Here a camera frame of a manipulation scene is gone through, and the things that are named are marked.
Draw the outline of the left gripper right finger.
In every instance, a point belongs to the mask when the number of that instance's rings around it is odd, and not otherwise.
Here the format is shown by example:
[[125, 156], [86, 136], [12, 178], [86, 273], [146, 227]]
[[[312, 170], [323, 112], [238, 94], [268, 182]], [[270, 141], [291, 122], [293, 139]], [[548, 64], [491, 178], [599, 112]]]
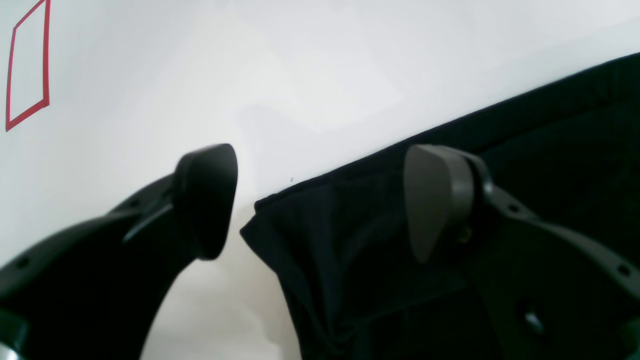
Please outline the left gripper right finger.
[[639, 267], [541, 219], [478, 156], [412, 145], [407, 227], [420, 264], [452, 265], [482, 301], [505, 360], [637, 360]]

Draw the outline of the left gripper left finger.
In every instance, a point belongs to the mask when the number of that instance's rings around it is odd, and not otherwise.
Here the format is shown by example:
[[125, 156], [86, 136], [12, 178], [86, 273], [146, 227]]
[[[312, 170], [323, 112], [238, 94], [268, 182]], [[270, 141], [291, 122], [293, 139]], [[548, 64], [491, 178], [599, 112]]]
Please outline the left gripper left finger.
[[3, 360], [137, 360], [167, 292], [229, 232], [233, 146], [181, 157], [173, 173], [103, 216], [65, 228], [1, 268]]

